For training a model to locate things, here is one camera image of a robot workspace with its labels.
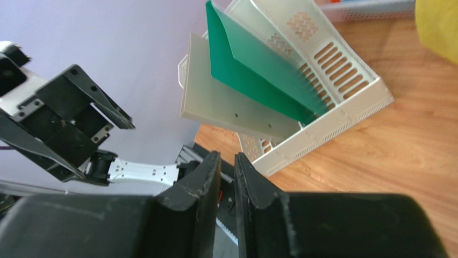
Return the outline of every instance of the perforated pattern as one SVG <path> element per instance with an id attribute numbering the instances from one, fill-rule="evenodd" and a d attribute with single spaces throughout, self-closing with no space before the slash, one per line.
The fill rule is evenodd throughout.
<path id="1" fill-rule="evenodd" d="M 299 153 L 297 153 L 296 155 L 294 155 L 294 159 L 300 159 L 302 156 L 304 156 L 305 154 L 311 152 L 312 150 L 314 150 L 316 147 L 318 147 L 317 144 L 312 144 L 310 145 L 309 147 L 306 147 L 305 149 L 303 149 L 302 151 L 300 151 Z"/>
<path id="2" fill-rule="evenodd" d="M 346 125 L 340 127 L 339 129 L 335 130 L 334 132 L 332 132 L 332 133 L 328 134 L 327 136 L 323 137 L 323 142 L 327 142 L 327 141 L 331 140 L 332 138 L 334 138 L 337 135 L 341 134 L 343 131 L 345 131 L 349 127 L 350 127 L 349 124 L 346 124 Z"/>
<path id="3" fill-rule="evenodd" d="M 248 157 L 248 159 L 253 162 L 261 156 L 260 148 L 257 141 L 254 137 L 239 133 L 240 144 L 242 146 L 242 151 Z"/>
<path id="4" fill-rule="evenodd" d="M 313 88 L 318 92 L 318 95 L 321 97 L 321 100 L 326 104 L 328 109 L 333 109 L 335 107 L 335 102 L 331 98 L 331 95 L 328 92 L 328 89 L 323 86 L 322 81 L 315 75 L 312 68 L 306 63 L 300 68 L 304 76 L 312 83 Z"/>
<path id="5" fill-rule="evenodd" d="M 415 11 L 408 10 L 403 12 L 384 12 L 384 13 L 360 13 L 353 9 L 345 9 L 342 20 L 372 20 L 372 19 L 396 19 L 413 17 Z"/>
<path id="6" fill-rule="evenodd" d="M 369 85 L 334 42 L 329 42 L 313 58 L 337 88 L 336 93 L 341 99 L 348 99 Z"/>
<path id="7" fill-rule="evenodd" d="M 290 56 L 293 53 L 291 46 L 280 36 L 278 33 L 275 33 L 269 40 L 267 40 L 267 45 L 283 56 Z"/>
<path id="8" fill-rule="evenodd" d="M 385 101 L 385 102 L 383 102 L 383 103 L 381 103 L 381 104 L 379 104 L 379 105 L 377 105 L 377 106 L 371 108 L 371 109 L 368 110 L 366 113 L 364 113 L 364 114 L 362 114 L 362 115 L 360 115 L 360 116 L 358 117 L 358 122 L 363 121 L 363 119 L 369 117 L 371 114 L 377 112 L 378 110 L 382 109 L 383 107 L 385 107 L 385 106 L 387 106 L 387 105 L 388 105 L 388 101 Z"/>
<path id="9" fill-rule="evenodd" d="M 319 30 L 319 27 L 306 12 L 298 12 L 291 17 L 287 24 L 303 42 L 307 42 Z"/>
<path id="10" fill-rule="evenodd" d="M 279 165 L 277 165 L 276 167 L 274 167 L 273 169 L 269 170 L 266 174 L 267 176 L 271 176 L 273 174 L 275 174 L 276 172 L 278 172 L 280 169 L 286 167 L 287 165 L 289 165 L 290 162 L 286 162 L 286 161 L 283 161 L 282 163 L 280 163 Z"/>

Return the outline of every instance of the desk organizer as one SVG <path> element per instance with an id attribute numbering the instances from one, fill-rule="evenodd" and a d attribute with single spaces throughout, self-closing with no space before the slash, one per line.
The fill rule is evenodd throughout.
<path id="1" fill-rule="evenodd" d="M 270 176 L 394 101 L 383 80 L 312 0 L 235 0 L 226 14 L 297 65 L 328 111 L 282 142 L 239 133 L 243 152 Z M 187 56 L 178 65 L 183 85 Z"/>

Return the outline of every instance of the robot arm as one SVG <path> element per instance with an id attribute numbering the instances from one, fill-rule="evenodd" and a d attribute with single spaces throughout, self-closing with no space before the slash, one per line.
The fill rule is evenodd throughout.
<path id="1" fill-rule="evenodd" d="M 48 81 L 24 67 L 30 60 L 0 42 L 0 140 L 62 182 L 142 181 L 165 190 L 179 179 L 176 164 L 130 163 L 99 150 L 114 126 L 134 129 L 132 118 L 79 66 Z"/>

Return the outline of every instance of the wooden table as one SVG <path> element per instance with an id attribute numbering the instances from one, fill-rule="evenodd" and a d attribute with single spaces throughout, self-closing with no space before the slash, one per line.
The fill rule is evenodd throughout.
<path id="1" fill-rule="evenodd" d="M 396 101 L 269 179 L 285 191 L 410 195 L 458 257 L 458 66 L 420 44 L 413 19 L 336 27 Z M 195 142 L 231 164 L 240 151 L 234 132 L 212 126 Z"/>

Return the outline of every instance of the green plastic folder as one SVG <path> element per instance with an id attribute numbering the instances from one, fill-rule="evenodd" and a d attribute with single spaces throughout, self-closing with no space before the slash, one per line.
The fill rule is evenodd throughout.
<path id="1" fill-rule="evenodd" d="M 230 17 L 206 4 L 211 75 L 249 98 L 305 124 L 327 108 L 288 60 Z"/>

